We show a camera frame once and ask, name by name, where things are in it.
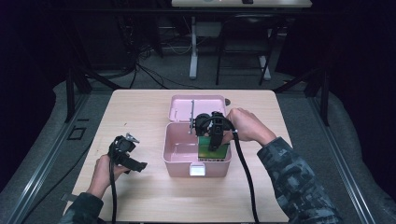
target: person's hand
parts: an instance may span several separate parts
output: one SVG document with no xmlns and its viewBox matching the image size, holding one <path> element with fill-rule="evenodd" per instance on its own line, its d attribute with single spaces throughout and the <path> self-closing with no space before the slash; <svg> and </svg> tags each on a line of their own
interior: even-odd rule
<svg viewBox="0 0 396 224">
<path fill-rule="evenodd" d="M 96 161 L 95 170 L 93 171 L 92 181 L 87 193 L 90 193 L 100 199 L 105 194 L 106 189 L 110 186 L 110 158 L 107 155 L 101 156 Z M 120 175 L 130 169 L 124 166 L 114 165 L 114 180 L 117 180 Z"/>
<path fill-rule="evenodd" d="M 241 141 L 256 141 L 265 146 L 274 139 L 276 135 L 269 130 L 253 113 L 243 108 L 233 108 L 227 115 L 227 119 L 238 131 Z M 223 136 L 223 143 L 233 140 L 233 134 L 227 132 Z"/>
</svg>

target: person's left hand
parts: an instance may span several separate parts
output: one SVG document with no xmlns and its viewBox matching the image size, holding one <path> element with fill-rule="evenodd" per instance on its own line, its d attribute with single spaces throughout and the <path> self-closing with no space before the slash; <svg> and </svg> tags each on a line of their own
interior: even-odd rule
<svg viewBox="0 0 396 224">
<path fill-rule="evenodd" d="M 110 158 L 103 155 L 96 161 L 95 170 L 93 172 L 90 187 L 87 193 L 90 193 L 100 199 L 105 194 L 106 189 L 110 186 Z M 114 180 L 116 181 L 120 175 L 130 169 L 124 166 L 114 165 Z"/>
</svg>

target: green object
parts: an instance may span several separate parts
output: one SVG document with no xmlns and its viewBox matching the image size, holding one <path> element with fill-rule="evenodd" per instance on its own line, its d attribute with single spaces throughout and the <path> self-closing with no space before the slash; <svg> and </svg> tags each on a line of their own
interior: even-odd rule
<svg viewBox="0 0 396 224">
<path fill-rule="evenodd" d="M 221 145 L 214 151 L 209 150 L 210 137 L 198 137 L 198 159 L 199 161 L 224 161 L 227 156 L 228 147 L 230 144 Z"/>
</svg>

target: chair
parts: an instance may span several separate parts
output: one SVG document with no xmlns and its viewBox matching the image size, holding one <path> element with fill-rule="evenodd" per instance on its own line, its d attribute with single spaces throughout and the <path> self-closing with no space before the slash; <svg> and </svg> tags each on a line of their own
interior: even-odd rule
<svg viewBox="0 0 396 224">
<path fill-rule="evenodd" d="M 222 23 L 219 33 L 218 68 L 216 85 L 219 85 L 220 68 L 226 69 L 261 69 L 259 85 L 264 79 L 265 70 L 271 58 L 271 51 L 276 41 L 278 30 L 283 26 L 284 19 L 269 14 L 237 14 Z M 236 62 L 224 66 L 222 58 L 226 55 L 243 55 L 236 57 Z M 246 66 L 239 64 L 246 60 L 247 55 L 256 55 L 259 65 Z M 265 64 L 259 63 L 265 57 Z"/>
</svg>

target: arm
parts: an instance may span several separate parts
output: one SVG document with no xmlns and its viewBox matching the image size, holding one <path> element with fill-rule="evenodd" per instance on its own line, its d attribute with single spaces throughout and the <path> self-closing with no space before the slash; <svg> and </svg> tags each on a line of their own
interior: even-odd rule
<svg viewBox="0 0 396 224">
<path fill-rule="evenodd" d="M 103 195 L 110 186 L 109 164 L 110 158 L 107 155 L 103 155 L 96 161 L 90 187 L 87 192 L 78 195 L 59 223 L 96 223 L 103 207 Z M 117 180 L 126 171 L 129 169 L 115 165 L 114 179 Z"/>
<path fill-rule="evenodd" d="M 290 223 L 342 223 L 335 206 L 306 161 L 252 113 L 242 108 L 227 115 L 241 141 L 256 141 L 259 156 L 271 177 L 276 200 Z M 223 142 L 233 139 L 226 133 Z"/>
</svg>

